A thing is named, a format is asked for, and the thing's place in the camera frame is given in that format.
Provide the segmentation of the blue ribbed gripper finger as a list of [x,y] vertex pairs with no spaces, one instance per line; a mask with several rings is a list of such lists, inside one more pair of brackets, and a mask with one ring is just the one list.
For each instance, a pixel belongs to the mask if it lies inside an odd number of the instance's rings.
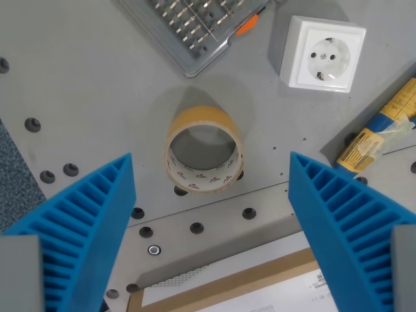
[[99,311],[135,202],[132,156],[126,153],[5,231],[40,240],[46,311]]
[[339,311],[394,311],[391,234],[415,213],[297,152],[289,201]]

